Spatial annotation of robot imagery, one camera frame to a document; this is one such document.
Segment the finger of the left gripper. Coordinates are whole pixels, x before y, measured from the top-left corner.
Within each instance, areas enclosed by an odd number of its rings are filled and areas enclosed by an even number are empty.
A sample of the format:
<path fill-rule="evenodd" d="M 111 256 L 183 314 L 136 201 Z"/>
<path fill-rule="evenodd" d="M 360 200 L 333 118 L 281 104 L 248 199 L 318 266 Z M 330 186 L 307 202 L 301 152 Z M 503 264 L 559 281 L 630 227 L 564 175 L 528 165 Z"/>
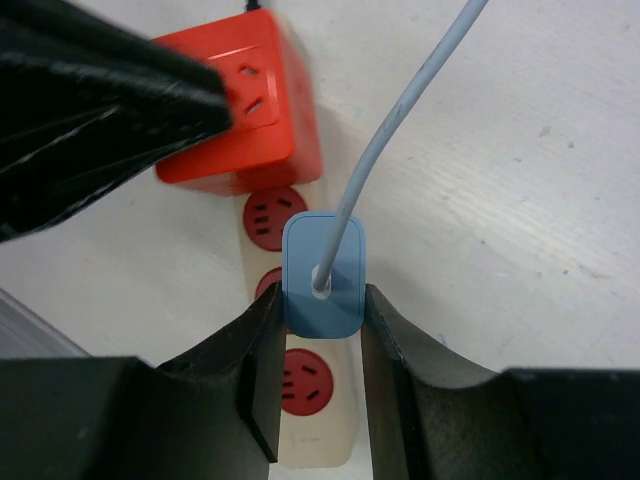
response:
<path fill-rule="evenodd" d="M 1 238 L 52 228 L 232 124 L 220 74 L 65 1 L 1 5 Z"/>

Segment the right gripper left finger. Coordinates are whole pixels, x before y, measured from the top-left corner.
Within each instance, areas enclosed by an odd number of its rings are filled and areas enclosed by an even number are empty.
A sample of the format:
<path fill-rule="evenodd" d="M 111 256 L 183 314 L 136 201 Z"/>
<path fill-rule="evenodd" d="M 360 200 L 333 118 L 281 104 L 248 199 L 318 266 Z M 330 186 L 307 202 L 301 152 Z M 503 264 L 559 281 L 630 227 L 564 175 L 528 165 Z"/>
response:
<path fill-rule="evenodd" d="M 1 359 L 1 475 L 265 479 L 278 454 L 284 343 L 270 289 L 159 366 L 135 356 Z"/>

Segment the light blue charger plug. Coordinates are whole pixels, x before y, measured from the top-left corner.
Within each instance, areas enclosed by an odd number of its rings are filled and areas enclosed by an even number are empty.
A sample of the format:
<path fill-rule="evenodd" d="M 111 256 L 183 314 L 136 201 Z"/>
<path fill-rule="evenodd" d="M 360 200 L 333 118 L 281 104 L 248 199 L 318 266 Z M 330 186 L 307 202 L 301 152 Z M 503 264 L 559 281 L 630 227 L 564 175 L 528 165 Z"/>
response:
<path fill-rule="evenodd" d="M 365 231 L 350 217 L 342 238 L 332 241 L 335 224 L 333 212 L 305 211 L 294 215 L 284 229 L 284 321 L 303 338 L 347 338 L 364 320 Z"/>

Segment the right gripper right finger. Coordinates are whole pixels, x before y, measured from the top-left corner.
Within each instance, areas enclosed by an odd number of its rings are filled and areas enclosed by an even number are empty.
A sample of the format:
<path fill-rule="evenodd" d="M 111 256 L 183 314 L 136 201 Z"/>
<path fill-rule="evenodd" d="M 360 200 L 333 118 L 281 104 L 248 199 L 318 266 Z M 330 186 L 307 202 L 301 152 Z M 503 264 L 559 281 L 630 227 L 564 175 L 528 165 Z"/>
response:
<path fill-rule="evenodd" d="M 639 374 L 493 372 L 366 288 L 362 360 L 377 479 L 635 479 Z"/>

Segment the red cube adapter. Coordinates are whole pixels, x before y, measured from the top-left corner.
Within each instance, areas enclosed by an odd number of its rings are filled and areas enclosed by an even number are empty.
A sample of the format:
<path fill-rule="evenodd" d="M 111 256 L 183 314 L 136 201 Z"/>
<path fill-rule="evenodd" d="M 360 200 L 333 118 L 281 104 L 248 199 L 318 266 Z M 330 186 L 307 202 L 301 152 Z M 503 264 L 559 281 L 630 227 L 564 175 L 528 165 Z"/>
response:
<path fill-rule="evenodd" d="M 222 77 L 232 125 L 155 166 L 164 183 L 221 196 L 324 173 L 313 87 L 292 37 L 268 9 L 156 38 Z"/>

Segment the beige red power strip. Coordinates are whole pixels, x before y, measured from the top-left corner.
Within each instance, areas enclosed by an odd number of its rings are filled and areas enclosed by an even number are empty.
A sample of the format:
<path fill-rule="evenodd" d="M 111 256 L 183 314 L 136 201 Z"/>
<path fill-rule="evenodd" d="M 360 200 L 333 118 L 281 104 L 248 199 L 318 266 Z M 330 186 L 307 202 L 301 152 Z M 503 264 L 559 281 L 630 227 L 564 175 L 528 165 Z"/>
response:
<path fill-rule="evenodd" d="M 254 301 L 282 278 L 281 239 L 288 219 L 324 210 L 324 181 L 243 194 L 234 200 L 245 287 Z M 350 341 L 288 333 L 284 354 L 279 464 L 331 468 L 351 457 L 359 430 Z"/>

